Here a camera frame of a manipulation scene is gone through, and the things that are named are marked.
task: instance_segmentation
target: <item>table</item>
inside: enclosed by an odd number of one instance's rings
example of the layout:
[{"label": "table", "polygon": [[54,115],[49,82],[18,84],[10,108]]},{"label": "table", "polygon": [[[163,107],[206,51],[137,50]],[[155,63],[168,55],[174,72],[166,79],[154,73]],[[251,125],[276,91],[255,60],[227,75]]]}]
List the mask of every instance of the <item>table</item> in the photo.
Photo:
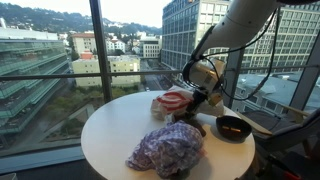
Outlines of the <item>table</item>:
[{"label": "table", "polygon": [[[151,102],[165,91],[140,92],[115,99],[95,111],[84,125],[81,146],[89,164],[108,180],[161,179],[155,170],[135,171],[125,165],[141,139],[165,126],[150,112]],[[226,108],[226,114],[234,115]],[[255,153],[252,134],[243,143],[229,142],[220,136],[215,117],[198,114],[207,132],[207,155],[193,167],[188,180],[235,179],[249,168]]]}]

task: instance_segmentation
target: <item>crumpled fabric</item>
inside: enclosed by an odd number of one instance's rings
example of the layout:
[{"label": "crumpled fabric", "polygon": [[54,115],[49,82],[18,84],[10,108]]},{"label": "crumpled fabric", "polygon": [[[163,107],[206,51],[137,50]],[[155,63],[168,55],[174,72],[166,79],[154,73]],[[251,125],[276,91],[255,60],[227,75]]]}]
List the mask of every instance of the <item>crumpled fabric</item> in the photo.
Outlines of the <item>crumpled fabric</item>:
[{"label": "crumpled fabric", "polygon": [[202,145],[198,129],[184,121],[170,122],[145,135],[125,163],[138,171],[155,169],[161,178],[167,178],[198,163]]}]

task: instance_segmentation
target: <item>sky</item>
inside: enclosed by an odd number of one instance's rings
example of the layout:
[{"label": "sky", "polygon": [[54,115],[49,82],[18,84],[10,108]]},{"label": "sky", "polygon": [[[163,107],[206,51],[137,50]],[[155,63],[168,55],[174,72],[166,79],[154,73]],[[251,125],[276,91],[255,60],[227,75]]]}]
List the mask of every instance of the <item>sky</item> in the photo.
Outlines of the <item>sky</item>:
[{"label": "sky", "polygon": [[[162,26],[162,10],[172,0],[100,0],[102,16],[111,21]],[[89,0],[0,0],[21,7],[89,15]]]}]

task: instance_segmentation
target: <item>cable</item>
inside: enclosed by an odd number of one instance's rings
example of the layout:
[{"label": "cable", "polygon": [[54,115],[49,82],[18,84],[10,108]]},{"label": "cable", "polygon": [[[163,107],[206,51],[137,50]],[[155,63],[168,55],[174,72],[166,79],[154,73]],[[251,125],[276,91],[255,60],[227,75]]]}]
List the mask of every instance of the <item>cable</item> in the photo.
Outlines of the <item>cable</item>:
[{"label": "cable", "polygon": [[[221,87],[221,90],[224,92],[224,94],[226,94],[229,98],[233,99],[233,100],[237,100],[237,101],[244,101],[244,100],[247,100],[249,98],[251,98],[254,94],[256,94],[262,87],[263,85],[265,84],[265,82],[268,80],[270,74],[271,74],[271,70],[272,70],[272,64],[273,64],[273,60],[274,60],[274,54],[275,54],[275,48],[276,48],[276,43],[277,43],[277,36],[278,36],[278,29],[279,29],[279,24],[280,24],[280,7],[277,8],[274,13],[277,12],[277,21],[276,21],[276,29],[275,29],[275,37],[274,37],[274,41],[273,41],[273,46],[272,46],[272,53],[271,53],[271,58],[270,58],[270,64],[269,64],[269,68],[268,68],[268,73],[267,73],[267,76],[265,76],[262,81],[258,84],[258,86],[255,88],[254,91],[252,91],[246,98],[235,98],[235,97],[232,97],[231,95],[229,95],[225,89],[223,88],[223,86],[220,86]],[[217,69],[215,68],[214,64],[208,59],[208,58],[205,58],[207,61],[209,61],[209,63],[213,66],[213,69],[215,71],[215,73],[217,74],[217,78],[218,78],[218,83],[222,83],[221,80],[220,80],[220,77],[218,75],[218,72],[217,72]]]},{"label": "cable", "polygon": [[227,53],[231,53],[231,52],[236,52],[236,51],[239,51],[239,50],[242,50],[242,49],[245,49],[246,47],[249,47],[251,46],[252,44],[254,44],[255,42],[257,42],[268,30],[275,14],[277,12],[277,9],[273,11],[272,13],[272,16],[271,16],[271,20],[269,21],[269,23],[267,24],[267,27],[263,30],[263,32],[253,41],[251,41],[250,43],[246,44],[245,46],[242,46],[240,48],[237,48],[237,49],[233,49],[233,50],[228,50],[228,51],[223,51],[223,52],[216,52],[216,53],[212,53],[212,54],[208,54],[208,55],[205,55],[205,56],[200,56],[200,59],[204,59],[204,58],[207,58],[208,56],[214,56],[214,55],[217,55],[217,54],[227,54]]}]

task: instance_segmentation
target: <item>bowl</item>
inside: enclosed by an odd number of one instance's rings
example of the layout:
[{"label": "bowl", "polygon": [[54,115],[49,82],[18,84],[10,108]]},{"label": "bowl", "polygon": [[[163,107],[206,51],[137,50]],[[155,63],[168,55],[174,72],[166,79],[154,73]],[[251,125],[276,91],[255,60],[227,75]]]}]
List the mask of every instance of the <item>bowl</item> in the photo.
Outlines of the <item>bowl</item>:
[{"label": "bowl", "polygon": [[217,117],[216,125],[219,133],[231,141],[244,141],[252,132],[252,127],[235,116]]}]

